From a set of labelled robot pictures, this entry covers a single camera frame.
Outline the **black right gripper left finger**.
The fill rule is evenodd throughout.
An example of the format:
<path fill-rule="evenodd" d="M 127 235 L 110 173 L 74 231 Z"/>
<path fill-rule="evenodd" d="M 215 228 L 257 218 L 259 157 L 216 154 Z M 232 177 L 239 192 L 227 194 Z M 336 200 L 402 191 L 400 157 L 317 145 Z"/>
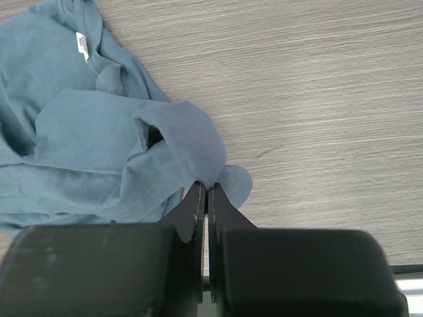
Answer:
<path fill-rule="evenodd" d="M 37 226 L 1 264 L 2 316 L 196 316 L 202 185 L 156 223 Z"/>

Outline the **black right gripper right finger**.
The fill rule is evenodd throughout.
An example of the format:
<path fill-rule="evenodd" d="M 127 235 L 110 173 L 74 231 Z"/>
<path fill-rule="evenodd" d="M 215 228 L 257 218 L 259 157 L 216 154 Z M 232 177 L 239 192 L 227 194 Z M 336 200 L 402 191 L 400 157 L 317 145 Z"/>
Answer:
<path fill-rule="evenodd" d="M 407 316 L 382 248 L 344 229 L 261 229 L 208 194 L 210 283 L 219 316 Z"/>

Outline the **slate blue t shirt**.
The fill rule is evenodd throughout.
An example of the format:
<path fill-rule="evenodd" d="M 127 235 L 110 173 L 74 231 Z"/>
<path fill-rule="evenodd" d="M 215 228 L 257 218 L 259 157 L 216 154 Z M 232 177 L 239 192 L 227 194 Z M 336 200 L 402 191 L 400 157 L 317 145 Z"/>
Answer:
<path fill-rule="evenodd" d="M 172 103 L 93 1 L 45 1 L 1 25 L 1 230 L 151 223 L 200 181 L 240 207 L 210 117 Z"/>

